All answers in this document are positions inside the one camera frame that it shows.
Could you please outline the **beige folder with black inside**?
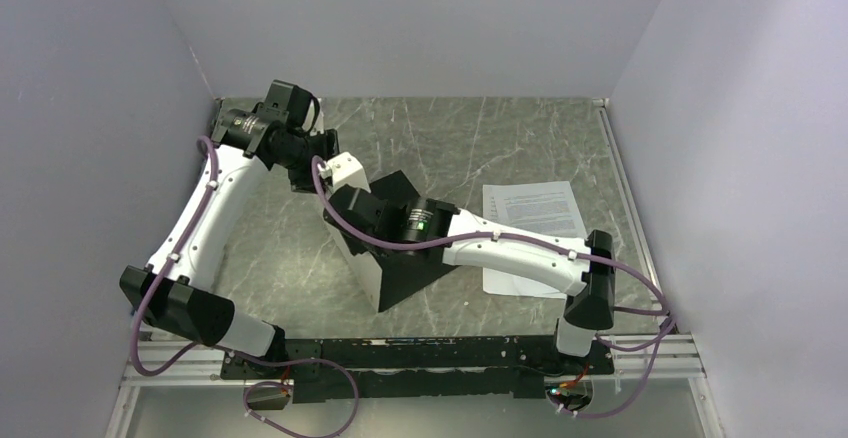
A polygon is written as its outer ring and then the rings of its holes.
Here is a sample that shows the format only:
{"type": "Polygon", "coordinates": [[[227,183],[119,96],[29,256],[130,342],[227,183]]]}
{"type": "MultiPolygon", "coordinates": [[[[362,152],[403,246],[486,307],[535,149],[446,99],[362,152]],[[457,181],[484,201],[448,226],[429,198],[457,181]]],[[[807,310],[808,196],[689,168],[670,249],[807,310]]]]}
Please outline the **beige folder with black inside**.
{"type": "MultiPolygon", "coordinates": [[[[424,197],[411,182],[411,202],[404,236],[418,244],[445,238],[459,208],[424,197]]],[[[419,292],[455,267],[443,262],[444,248],[394,250],[365,241],[337,224],[328,212],[324,221],[376,312],[382,313],[419,292]]]]}

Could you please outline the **printed white paper sheet top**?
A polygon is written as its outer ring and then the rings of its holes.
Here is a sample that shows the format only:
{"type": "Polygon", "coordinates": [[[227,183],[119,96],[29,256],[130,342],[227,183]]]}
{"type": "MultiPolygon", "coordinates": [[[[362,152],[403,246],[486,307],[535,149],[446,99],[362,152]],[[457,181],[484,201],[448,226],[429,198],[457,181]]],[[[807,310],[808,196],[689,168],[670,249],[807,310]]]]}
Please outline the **printed white paper sheet top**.
{"type": "MultiPolygon", "coordinates": [[[[588,236],[568,181],[482,187],[483,218],[562,238],[588,236]]],[[[492,295],[563,299],[550,286],[495,270],[483,271],[483,290],[492,295]]]]}

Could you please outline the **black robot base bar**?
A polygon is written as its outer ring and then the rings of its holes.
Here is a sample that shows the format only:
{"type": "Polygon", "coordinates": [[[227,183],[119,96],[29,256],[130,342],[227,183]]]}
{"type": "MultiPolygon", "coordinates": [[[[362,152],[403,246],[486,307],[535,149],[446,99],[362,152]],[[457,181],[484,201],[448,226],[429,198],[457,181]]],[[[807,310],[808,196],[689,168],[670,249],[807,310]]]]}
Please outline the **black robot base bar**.
{"type": "Polygon", "coordinates": [[[577,376],[611,375],[608,347],[592,343],[585,357],[557,351],[548,335],[389,339],[290,339],[291,371],[226,357],[225,381],[293,383],[297,404],[334,399],[509,395],[541,398],[546,386],[577,376]]]}

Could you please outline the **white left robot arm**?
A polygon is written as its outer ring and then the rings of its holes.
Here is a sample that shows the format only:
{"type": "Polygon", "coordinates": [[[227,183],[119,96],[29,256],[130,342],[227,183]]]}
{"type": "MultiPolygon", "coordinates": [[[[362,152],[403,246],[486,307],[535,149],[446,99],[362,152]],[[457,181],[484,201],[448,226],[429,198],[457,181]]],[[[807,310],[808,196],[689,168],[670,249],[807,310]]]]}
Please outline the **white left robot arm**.
{"type": "Polygon", "coordinates": [[[185,209],[142,267],[129,266],[119,286],[142,322],[204,346],[248,354],[264,378],[287,364],[284,331],[215,294],[224,247],[247,199],[274,168],[293,191],[315,188],[311,160],[337,154],[335,131],[319,131],[321,105],[308,90],[275,80],[250,111],[231,109],[199,139],[206,162],[185,209]]]}

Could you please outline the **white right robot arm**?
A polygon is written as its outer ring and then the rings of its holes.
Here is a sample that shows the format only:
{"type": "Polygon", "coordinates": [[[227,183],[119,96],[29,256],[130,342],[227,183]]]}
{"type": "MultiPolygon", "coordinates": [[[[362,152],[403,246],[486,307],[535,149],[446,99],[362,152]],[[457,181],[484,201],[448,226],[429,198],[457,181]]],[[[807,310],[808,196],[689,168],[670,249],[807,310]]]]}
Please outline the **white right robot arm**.
{"type": "Polygon", "coordinates": [[[574,373],[597,332],[613,325],[615,272],[607,235],[560,238],[522,231],[420,195],[395,172],[368,183],[349,153],[313,158],[324,220],[372,307],[384,312],[460,266],[534,281],[565,295],[551,359],[574,373]]]}

